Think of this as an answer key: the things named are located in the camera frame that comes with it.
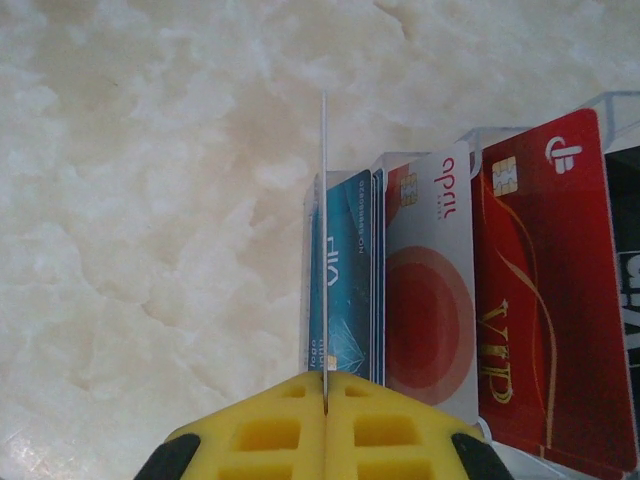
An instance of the marble surface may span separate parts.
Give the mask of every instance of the marble surface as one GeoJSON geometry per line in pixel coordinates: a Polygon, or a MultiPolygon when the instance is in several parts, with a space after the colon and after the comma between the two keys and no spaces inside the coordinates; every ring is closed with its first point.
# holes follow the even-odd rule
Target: marble surface
{"type": "Polygon", "coordinates": [[[0,0],[0,477],[126,479],[297,372],[333,168],[639,87],[635,0],[0,0]]]}

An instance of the red vip card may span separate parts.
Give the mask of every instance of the red vip card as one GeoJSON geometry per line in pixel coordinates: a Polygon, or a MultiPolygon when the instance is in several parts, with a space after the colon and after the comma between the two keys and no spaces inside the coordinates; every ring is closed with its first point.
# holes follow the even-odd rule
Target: red vip card
{"type": "Polygon", "coordinates": [[[621,478],[637,450],[596,113],[483,155],[472,188],[480,414],[499,442],[621,478]]]}

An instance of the transparent acrylic holder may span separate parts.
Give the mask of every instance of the transparent acrylic holder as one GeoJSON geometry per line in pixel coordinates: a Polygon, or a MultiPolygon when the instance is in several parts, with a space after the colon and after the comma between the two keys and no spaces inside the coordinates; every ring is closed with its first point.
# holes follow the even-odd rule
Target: transparent acrylic holder
{"type": "MultiPolygon", "coordinates": [[[[605,92],[588,102],[581,108],[592,108],[598,114],[601,143],[604,153],[614,152],[640,145],[640,91],[605,92]]],[[[531,129],[522,127],[478,127],[463,135],[460,140],[469,144],[473,157],[471,176],[480,172],[482,152],[485,148],[511,138],[519,133],[531,129]]],[[[387,152],[381,155],[373,165],[373,169],[384,168],[386,171],[406,165],[413,160],[423,157],[428,152],[387,152]]],[[[346,180],[355,172],[329,172],[327,177],[330,188],[346,180]]],[[[306,355],[309,326],[310,273],[311,273],[311,221],[314,208],[317,206],[318,182],[307,191],[304,203],[304,239],[302,252],[302,296],[301,296],[301,368],[306,370],[306,355]]],[[[484,421],[482,429],[487,439],[491,439],[491,432],[484,421]]],[[[528,453],[509,446],[492,442],[496,452],[505,462],[507,468],[516,480],[556,480],[556,479],[593,479],[588,475],[570,470],[561,465],[542,460],[528,453]]],[[[640,480],[640,475],[633,474],[632,479],[640,480]]]]}

